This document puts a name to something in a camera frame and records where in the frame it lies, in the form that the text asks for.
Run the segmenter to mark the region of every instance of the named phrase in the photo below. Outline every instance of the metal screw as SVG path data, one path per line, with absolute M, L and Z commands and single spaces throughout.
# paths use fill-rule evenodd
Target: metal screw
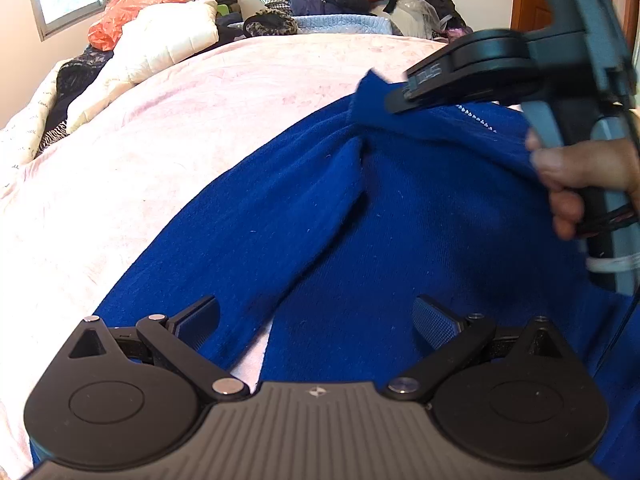
M 211 387 L 217 394 L 233 395 L 242 391 L 244 383 L 234 377 L 225 377 L 224 379 L 218 379 Z
M 388 388 L 396 394 L 412 394 L 418 391 L 420 383 L 412 377 L 396 377 L 389 382 Z

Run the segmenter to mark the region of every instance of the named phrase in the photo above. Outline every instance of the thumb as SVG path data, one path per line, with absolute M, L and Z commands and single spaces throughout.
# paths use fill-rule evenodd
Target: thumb
M 543 179 L 563 187 L 626 191 L 636 209 L 640 206 L 640 163 L 630 139 L 588 140 L 536 150 L 531 162 Z

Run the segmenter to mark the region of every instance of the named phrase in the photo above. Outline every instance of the white puffer jacket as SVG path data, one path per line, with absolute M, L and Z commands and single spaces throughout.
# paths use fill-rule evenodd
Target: white puffer jacket
M 67 133 L 91 121 L 117 97 L 218 41 L 215 0 L 155 4 L 122 27 L 96 80 L 68 108 Z

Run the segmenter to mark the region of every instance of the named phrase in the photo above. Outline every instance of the orange plastic bag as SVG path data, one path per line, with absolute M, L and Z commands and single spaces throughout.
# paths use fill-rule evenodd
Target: orange plastic bag
M 100 19 L 89 27 L 89 43 L 100 50 L 113 50 L 122 36 L 122 26 L 135 20 L 141 9 L 153 4 L 186 0 L 111 0 Z

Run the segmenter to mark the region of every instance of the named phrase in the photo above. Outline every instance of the black strap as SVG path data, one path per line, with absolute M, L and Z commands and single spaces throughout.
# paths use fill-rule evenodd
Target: black strap
M 389 0 L 389 3 L 386 4 L 386 7 L 383 9 L 384 12 L 391 14 L 396 10 L 396 5 L 398 4 L 398 0 Z

